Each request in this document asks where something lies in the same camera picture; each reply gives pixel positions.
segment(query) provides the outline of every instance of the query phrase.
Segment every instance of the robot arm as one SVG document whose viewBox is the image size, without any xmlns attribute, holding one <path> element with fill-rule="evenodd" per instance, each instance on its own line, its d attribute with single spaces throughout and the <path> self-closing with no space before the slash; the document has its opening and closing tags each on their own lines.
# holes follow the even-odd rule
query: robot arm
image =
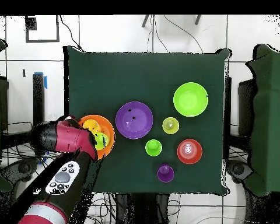
<svg viewBox="0 0 280 224">
<path fill-rule="evenodd" d="M 95 138 L 69 118 L 36 126 L 31 132 L 31 145 L 41 151 L 68 152 L 73 156 L 66 162 L 58 162 L 57 158 L 49 165 L 57 166 L 53 176 L 34 192 L 37 196 L 18 224 L 67 224 L 81 199 L 89 165 L 97 163 Z"/>
</svg>

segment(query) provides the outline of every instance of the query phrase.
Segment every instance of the table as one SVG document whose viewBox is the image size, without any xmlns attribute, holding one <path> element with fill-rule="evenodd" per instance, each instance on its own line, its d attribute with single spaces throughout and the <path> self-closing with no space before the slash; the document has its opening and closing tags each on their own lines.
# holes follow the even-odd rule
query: table
<svg viewBox="0 0 280 224">
<path fill-rule="evenodd" d="M 257 45 L 253 58 L 248 66 L 258 87 L 251 133 L 251 165 L 255 172 L 245 184 L 261 197 L 280 192 L 280 52 Z"/>
<path fill-rule="evenodd" d="M 81 118 L 106 117 L 116 134 L 115 145 L 102 163 L 94 191 L 110 193 L 214 193 L 225 195 L 221 185 L 223 94 L 227 49 L 216 54 L 93 53 L 64 47 L 65 114 Z M 209 96 L 206 110 L 197 117 L 183 117 L 173 106 L 175 90 L 186 82 L 201 84 Z M 124 138 L 116 129 L 119 108 L 140 101 L 153 113 L 153 127 L 143 138 Z M 174 135 L 162 130 L 166 117 L 179 120 Z M 150 157 L 145 144 L 155 138 L 163 145 L 159 156 Z M 203 148 L 201 160 L 181 163 L 178 144 L 196 139 Z M 161 163 L 174 169 L 170 183 L 160 182 Z"/>
</svg>

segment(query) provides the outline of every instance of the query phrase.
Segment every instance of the small purple bowl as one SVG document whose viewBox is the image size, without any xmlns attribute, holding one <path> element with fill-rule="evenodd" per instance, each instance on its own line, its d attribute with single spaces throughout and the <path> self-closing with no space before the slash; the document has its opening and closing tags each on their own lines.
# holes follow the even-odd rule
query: small purple bowl
<svg viewBox="0 0 280 224">
<path fill-rule="evenodd" d="M 161 182 L 168 183 L 173 180 L 174 171 L 172 167 L 168 166 L 168 164 L 163 163 L 157 171 L 157 177 Z"/>
<path fill-rule="evenodd" d="M 119 109 L 115 124 L 124 137 L 129 139 L 142 138 L 152 128 L 152 112 L 147 105 L 138 101 L 131 101 Z"/>
</svg>

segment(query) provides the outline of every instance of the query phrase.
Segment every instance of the orange bowl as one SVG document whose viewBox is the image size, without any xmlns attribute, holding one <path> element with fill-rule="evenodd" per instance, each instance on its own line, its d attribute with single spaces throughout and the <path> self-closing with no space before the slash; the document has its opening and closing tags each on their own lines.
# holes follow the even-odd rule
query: orange bowl
<svg viewBox="0 0 280 224">
<path fill-rule="evenodd" d="M 102 116 L 99 116 L 99 115 L 85 116 L 85 117 L 81 118 L 79 125 L 82 127 L 86 120 L 95 120 L 101 126 L 101 128 L 102 128 L 101 132 L 106 134 L 110 138 L 108 145 L 104 149 L 97 151 L 98 159 L 101 159 L 101 158 L 103 158 L 104 155 L 107 156 L 113 149 L 113 146 L 115 143 L 114 128 L 108 119 L 106 119 Z"/>
</svg>

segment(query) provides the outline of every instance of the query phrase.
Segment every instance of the small green bowl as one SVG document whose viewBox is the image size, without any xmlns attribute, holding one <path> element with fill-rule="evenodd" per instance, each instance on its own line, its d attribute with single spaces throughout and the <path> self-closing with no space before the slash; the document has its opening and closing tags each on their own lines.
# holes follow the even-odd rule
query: small green bowl
<svg viewBox="0 0 280 224">
<path fill-rule="evenodd" d="M 173 104 L 181 115 L 195 117 L 206 109 L 208 94 L 200 84 L 187 82 L 175 91 Z"/>
<path fill-rule="evenodd" d="M 102 149 L 104 149 L 108 143 L 109 143 L 109 139 L 108 139 L 108 136 L 102 132 L 97 132 L 95 133 L 95 136 L 94 136 L 95 140 L 96 140 L 96 145 L 95 145 L 95 148 L 97 151 L 100 151 Z"/>
<path fill-rule="evenodd" d="M 162 151 L 162 144 L 158 140 L 151 139 L 146 143 L 145 151 L 150 156 L 157 156 Z"/>
</svg>

